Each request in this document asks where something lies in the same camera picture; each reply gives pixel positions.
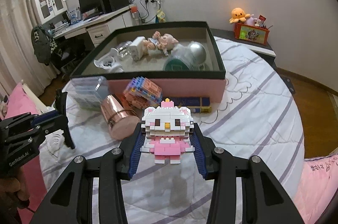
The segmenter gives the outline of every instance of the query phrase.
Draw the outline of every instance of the pink crown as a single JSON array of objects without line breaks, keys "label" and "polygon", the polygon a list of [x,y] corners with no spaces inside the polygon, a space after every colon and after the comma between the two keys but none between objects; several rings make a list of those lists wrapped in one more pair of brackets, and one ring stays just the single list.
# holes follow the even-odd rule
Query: pink crown
[{"label": "pink crown", "polygon": [[174,102],[167,98],[165,101],[161,102],[161,107],[174,107]]}]

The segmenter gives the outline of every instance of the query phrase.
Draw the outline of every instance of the desk drawer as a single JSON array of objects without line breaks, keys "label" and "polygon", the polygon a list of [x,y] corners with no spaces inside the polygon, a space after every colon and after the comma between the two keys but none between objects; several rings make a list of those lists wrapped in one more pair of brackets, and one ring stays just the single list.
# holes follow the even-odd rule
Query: desk drawer
[{"label": "desk drawer", "polygon": [[90,27],[87,29],[87,31],[90,38],[92,39],[93,44],[100,44],[110,35],[107,24]]}]

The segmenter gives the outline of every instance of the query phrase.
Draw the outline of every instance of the curtain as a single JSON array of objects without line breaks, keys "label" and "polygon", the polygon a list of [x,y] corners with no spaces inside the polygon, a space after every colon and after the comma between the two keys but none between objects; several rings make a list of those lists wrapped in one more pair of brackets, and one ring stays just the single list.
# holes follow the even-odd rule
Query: curtain
[{"label": "curtain", "polygon": [[24,80],[36,96],[44,92],[56,70],[38,62],[31,42],[37,25],[31,0],[0,0],[0,94],[10,94]]}]

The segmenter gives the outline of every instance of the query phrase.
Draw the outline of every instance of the plastic bottle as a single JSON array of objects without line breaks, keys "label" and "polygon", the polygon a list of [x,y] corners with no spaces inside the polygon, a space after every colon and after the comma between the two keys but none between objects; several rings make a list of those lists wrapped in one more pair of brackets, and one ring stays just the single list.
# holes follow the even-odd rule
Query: plastic bottle
[{"label": "plastic bottle", "polygon": [[139,26],[140,24],[142,24],[141,17],[140,17],[140,14],[138,12],[137,6],[132,6],[130,8],[130,12],[131,12],[131,15],[134,19],[134,25]]}]

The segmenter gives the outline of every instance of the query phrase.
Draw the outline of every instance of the building block toy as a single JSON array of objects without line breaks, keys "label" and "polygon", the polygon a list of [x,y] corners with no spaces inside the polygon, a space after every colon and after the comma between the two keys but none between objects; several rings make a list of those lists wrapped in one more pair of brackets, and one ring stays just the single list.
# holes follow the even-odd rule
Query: building block toy
[{"label": "building block toy", "polygon": [[178,108],[170,99],[157,108],[150,106],[144,110],[141,129],[146,140],[140,151],[155,155],[155,164],[164,164],[166,158],[170,164],[179,164],[183,153],[195,151],[189,141],[194,129],[190,109]]},{"label": "building block toy", "polygon": [[144,77],[133,78],[123,91],[126,100],[139,109],[158,106],[162,101],[162,89]]},{"label": "building block toy", "polygon": [[191,113],[210,113],[212,111],[209,97],[169,97],[178,107],[186,106]]}]

